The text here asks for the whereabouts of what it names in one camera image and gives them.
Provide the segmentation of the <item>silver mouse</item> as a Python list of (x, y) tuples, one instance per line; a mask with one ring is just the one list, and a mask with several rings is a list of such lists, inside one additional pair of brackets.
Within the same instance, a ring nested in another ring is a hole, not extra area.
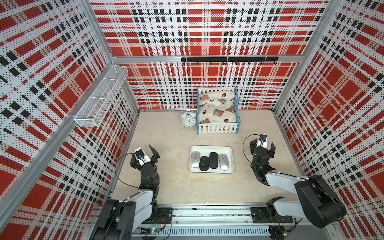
[(219, 163), (222, 171), (228, 171), (230, 169), (230, 163), (226, 154), (219, 154)]
[(201, 154), (200, 152), (192, 152), (191, 154), (191, 167), (198, 168), (200, 166)]

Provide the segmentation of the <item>black mouse with logo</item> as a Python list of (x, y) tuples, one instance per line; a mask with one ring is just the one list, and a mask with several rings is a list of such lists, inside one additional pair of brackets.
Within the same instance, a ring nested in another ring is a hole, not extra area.
[(207, 156), (202, 156), (199, 162), (199, 169), (203, 172), (206, 172), (209, 170), (209, 167), (210, 167), (210, 158)]

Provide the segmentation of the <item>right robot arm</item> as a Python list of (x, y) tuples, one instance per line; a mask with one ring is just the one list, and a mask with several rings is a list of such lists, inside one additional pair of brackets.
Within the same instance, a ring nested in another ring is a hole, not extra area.
[(271, 148), (267, 149), (266, 135), (250, 142), (250, 152), (250, 167), (260, 183), (289, 191), (298, 197), (297, 201), (284, 200), (283, 197), (271, 199), (268, 205), (273, 214), (307, 219), (320, 229), (342, 220), (347, 214), (345, 205), (323, 177), (299, 177), (271, 167), (269, 160), (275, 156), (276, 147), (271, 143)]

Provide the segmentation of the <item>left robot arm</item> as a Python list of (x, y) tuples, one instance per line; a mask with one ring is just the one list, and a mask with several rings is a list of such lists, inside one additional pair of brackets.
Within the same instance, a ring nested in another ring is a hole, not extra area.
[(90, 240), (130, 240), (133, 232), (145, 221), (157, 217), (157, 196), (160, 176), (156, 163), (160, 155), (149, 146), (149, 157), (142, 148), (131, 153), (130, 165), (141, 173), (138, 192), (123, 201), (107, 200), (101, 209)]

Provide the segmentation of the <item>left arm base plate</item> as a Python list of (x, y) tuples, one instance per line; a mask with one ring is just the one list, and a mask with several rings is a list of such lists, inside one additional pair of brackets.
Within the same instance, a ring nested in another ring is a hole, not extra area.
[(166, 225), (172, 222), (173, 208), (158, 208), (158, 215), (149, 221), (150, 224)]

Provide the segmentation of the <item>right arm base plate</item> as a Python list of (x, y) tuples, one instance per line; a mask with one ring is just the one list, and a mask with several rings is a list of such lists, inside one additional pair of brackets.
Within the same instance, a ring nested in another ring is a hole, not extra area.
[(293, 217), (281, 216), (275, 210), (271, 210), (268, 207), (252, 207), (251, 217), (253, 223), (293, 223)]

